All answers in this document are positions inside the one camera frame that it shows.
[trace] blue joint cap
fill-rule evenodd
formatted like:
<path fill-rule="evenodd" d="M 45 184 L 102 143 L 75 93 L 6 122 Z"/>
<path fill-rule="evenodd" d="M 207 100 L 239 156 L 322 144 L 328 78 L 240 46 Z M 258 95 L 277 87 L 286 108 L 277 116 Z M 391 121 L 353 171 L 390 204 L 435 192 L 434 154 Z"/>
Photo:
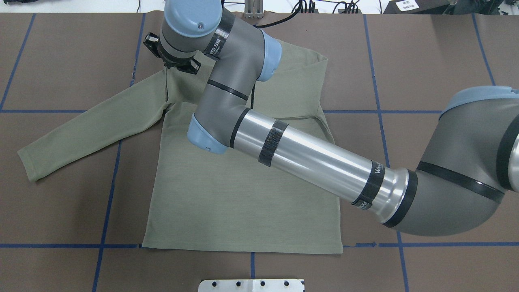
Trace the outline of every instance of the blue joint cap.
<path fill-rule="evenodd" d="M 187 130 L 187 139 L 198 148 L 211 153 L 224 154 L 227 150 L 227 146 L 218 142 L 218 140 L 211 136 L 211 134 L 200 125 L 194 114 L 189 123 L 189 130 Z"/>
<path fill-rule="evenodd" d="M 167 0 L 164 19 L 179 35 L 202 37 L 218 27 L 222 3 L 218 0 Z"/>
<path fill-rule="evenodd" d="M 440 117 L 448 110 L 469 102 L 500 98 L 519 98 L 519 90 L 509 86 L 476 86 L 464 89 L 451 98 Z"/>
<path fill-rule="evenodd" d="M 263 59 L 263 69 L 258 77 L 258 81 L 269 80 L 279 66 L 281 61 L 281 55 L 283 49 L 281 44 L 273 37 L 268 35 L 266 32 L 261 30 L 263 33 L 263 39 L 265 40 L 265 58 Z"/>

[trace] folded fabric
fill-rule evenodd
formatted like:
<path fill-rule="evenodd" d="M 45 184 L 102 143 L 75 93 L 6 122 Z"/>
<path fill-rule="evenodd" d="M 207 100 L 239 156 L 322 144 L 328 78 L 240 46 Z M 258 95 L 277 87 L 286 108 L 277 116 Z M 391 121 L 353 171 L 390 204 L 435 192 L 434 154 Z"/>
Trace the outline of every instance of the folded fabric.
<path fill-rule="evenodd" d="M 333 142 L 319 104 L 327 59 L 281 42 L 271 80 L 256 84 L 254 109 Z M 338 198 L 234 149 L 193 146 L 186 132 L 214 61 L 197 75 L 164 68 L 56 128 L 18 154 L 31 181 L 164 116 L 144 247 L 342 253 Z"/>

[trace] white bracket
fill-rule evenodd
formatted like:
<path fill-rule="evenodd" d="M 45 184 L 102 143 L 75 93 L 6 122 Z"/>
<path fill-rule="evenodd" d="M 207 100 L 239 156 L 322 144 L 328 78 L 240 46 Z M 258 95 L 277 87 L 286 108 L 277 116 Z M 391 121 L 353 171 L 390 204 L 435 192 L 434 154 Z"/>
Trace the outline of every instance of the white bracket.
<path fill-rule="evenodd" d="M 245 0 L 245 18 L 263 18 L 263 0 Z"/>
<path fill-rule="evenodd" d="M 198 292 L 305 292 L 300 279 L 205 280 Z"/>

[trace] black velcro strap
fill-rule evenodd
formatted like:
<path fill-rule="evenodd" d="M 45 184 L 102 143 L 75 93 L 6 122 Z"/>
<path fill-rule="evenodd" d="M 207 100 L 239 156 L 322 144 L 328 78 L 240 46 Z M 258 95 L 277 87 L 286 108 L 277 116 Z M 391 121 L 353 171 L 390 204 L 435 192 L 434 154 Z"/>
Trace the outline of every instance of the black velcro strap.
<path fill-rule="evenodd" d="M 499 143 L 499 148 L 497 149 L 497 179 L 501 186 L 507 190 L 512 189 L 510 178 L 508 176 L 508 164 L 510 162 L 510 154 L 512 153 L 512 148 L 514 147 L 517 135 L 519 135 L 519 115 L 515 117 L 504 132 L 503 138 L 501 138 L 501 142 Z"/>
<path fill-rule="evenodd" d="M 274 122 L 272 129 L 270 129 L 267 138 L 265 139 L 263 148 L 259 153 L 258 161 L 260 163 L 270 167 L 272 157 L 274 157 L 274 153 L 276 152 L 276 149 L 279 145 L 279 140 L 281 140 L 281 137 L 283 137 L 283 132 L 285 132 L 286 127 L 288 127 L 288 124 L 285 122 L 280 120 L 276 120 Z"/>
<path fill-rule="evenodd" d="M 207 48 L 203 51 L 204 55 L 215 61 L 220 60 L 218 56 L 220 55 L 220 52 L 222 51 L 225 42 L 229 37 L 235 18 L 236 17 L 234 14 L 225 9 L 223 10 L 222 19 L 214 31 L 213 37 L 207 45 Z"/>
<path fill-rule="evenodd" d="M 234 89 L 230 88 L 227 85 L 223 85 L 223 84 L 221 84 L 219 82 L 216 82 L 214 80 L 211 80 L 211 79 L 207 80 L 207 84 L 215 86 L 215 87 L 218 87 L 221 90 L 225 90 L 226 92 L 228 92 L 230 94 L 234 94 L 235 96 L 237 96 L 237 97 L 239 97 L 239 98 L 241 98 L 241 99 L 243 99 L 245 101 L 247 101 L 249 99 L 249 97 L 246 96 L 245 94 L 243 94 L 243 93 L 241 93 L 241 92 L 239 92 L 237 90 L 234 90 Z"/>
<path fill-rule="evenodd" d="M 234 139 L 236 138 L 236 133 L 238 133 L 238 128 L 240 128 L 241 121 L 243 121 L 243 118 L 245 117 L 245 115 L 247 115 L 249 110 L 251 110 L 251 109 L 249 109 L 249 108 L 244 109 L 243 112 L 241 112 L 241 115 L 238 118 L 238 121 L 236 122 L 236 125 L 234 125 L 233 133 L 230 135 L 229 146 L 231 148 L 234 148 Z"/>
<path fill-rule="evenodd" d="M 504 193 L 500 190 L 489 186 L 483 182 L 477 181 L 471 177 L 462 175 L 458 172 L 452 171 L 447 168 L 443 168 L 441 166 L 431 164 L 428 162 L 420 161 L 416 170 L 421 170 L 427 173 L 430 173 L 434 176 L 442 178 L 446 181 L 450 181 L 454 184 L 459 185 L 462 188 L 465 188 L 469 191 L 472 191 L 476 194 L 479 194 L 485 198 L 488 198 L 498 204 L 501 203 L 503 199 Z"/>
<path fill-rule="evenodd" d="M 404 219 L 407 211 L 411 208 L 411 205 L 415 199 L 416 189 L 418 188 L 418 176 L 416 172 L 407 170 L 409 173 L 409 181 L 407 182 L 407 189 L 405 189 L 404 198 L 400 202 L 397 211 L 383 223 L 384 226 L 392 228 L 398 225 L 402 219 Z"/>
<path fill-rule="evenodd" d="M 382 186 L 385 173 L 386 168 L 384 165 L 371 161 L 371 172 L 370 176 L 367 178 L 366 185 L 362 189 L 359 197 L 357 197 L 357 199 L 351 204 L 362 210 L 368 210 L 373 205 L 373 200 L 377 196 L 380 186 Z"/>

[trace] shirt sleeve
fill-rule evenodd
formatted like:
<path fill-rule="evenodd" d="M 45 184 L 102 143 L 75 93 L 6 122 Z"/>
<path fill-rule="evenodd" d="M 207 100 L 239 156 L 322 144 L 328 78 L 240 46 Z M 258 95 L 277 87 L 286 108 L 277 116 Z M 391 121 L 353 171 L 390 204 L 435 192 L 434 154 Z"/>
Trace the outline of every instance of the shirt sleeve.
<path fill-rule="evenodd" d="M 150 128 L 174 102 L 166 92 L 166 73 L 127 88 L 19 150 L 29 180 Z"/>

